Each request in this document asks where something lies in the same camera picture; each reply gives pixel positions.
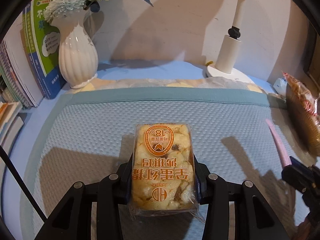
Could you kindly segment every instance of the vase base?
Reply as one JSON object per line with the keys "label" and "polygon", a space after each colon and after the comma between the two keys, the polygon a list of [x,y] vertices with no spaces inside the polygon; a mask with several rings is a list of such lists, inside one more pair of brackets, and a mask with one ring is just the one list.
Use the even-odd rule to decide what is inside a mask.
{"label": "vase base", "polygon": [[96,78],[98,76],[97,73],[95,73],[95,75],[90,78],[89,80],[85,81],[85,82],[82,82],[81,84],[79,85],[75,85],[75,86],[70,86],[72,89],[80,89],[80,88],[84,88],[87,84],[89,84],[91,82],[92,79]]}

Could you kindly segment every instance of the pink object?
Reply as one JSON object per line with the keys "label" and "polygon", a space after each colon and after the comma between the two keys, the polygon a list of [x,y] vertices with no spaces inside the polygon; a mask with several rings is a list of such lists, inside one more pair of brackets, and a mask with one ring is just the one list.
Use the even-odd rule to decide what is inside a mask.
{"label": "pink object", "polygon": [[292,165],[292,162],[291,162],[290,157],[287,153],[287,150],[285,149],[285,147],[280,139],[280,136],[278,135],[278,133],[276,131],[274,124],[269,119],[266,119],[266,122],[270,128],[273,139],[275,140],[282,167],[284,168],[285,166]]}

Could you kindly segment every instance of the light blue mat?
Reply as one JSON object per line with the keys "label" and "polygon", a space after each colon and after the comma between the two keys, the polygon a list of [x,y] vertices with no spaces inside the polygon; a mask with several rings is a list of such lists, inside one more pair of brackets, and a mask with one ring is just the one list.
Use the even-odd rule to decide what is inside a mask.
{"label": "light blue mat", "polygon": [[[227,181],[253,181],[292,234],[304,213],[294,214],[295,194],[280,181],[266,118],[287,125],[284,102],[247,90],[151,87],[63,95],[34,145],[24,181],[49,215],[75,181],[97,182],[128,160],[137,124],[186,122],[198,161]],[[299,155],[277,131],[289,154]],[[206,208],[200,209],[204,217]],[[204,228],[187,213],[131,221],[121,206],[120,215],[124,239],[201,239]],[[34,239],[42,222],[23,195],[20,216],[23,239]]]}

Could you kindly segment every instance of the ribbed white vase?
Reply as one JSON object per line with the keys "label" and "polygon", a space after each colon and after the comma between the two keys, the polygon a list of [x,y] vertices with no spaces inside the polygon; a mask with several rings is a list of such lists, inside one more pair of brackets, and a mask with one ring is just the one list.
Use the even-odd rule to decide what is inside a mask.
{"label": "ribbed white vase", "polygon": [[87,85],[97,77],[98,54],[84,29],[87,11],[73,12],[65,18],[54,18],[51,25],[60,30],[59,68],[73,89]]}

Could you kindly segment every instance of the orange logo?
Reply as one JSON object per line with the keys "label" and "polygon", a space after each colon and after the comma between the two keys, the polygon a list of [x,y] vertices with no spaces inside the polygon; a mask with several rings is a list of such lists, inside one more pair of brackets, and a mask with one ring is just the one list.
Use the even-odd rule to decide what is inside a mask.
{"label": "orange logo", "polygon": [[168,126],[154,125],[146,131],[144,139],[149,152],[160,157],[171,149],[174,133]]}
{"label": "orange logo", "polygon": [[152,197],[155,201],[164,201],[167,198],[167,192],[164,188],[157,187],[152,191]]}

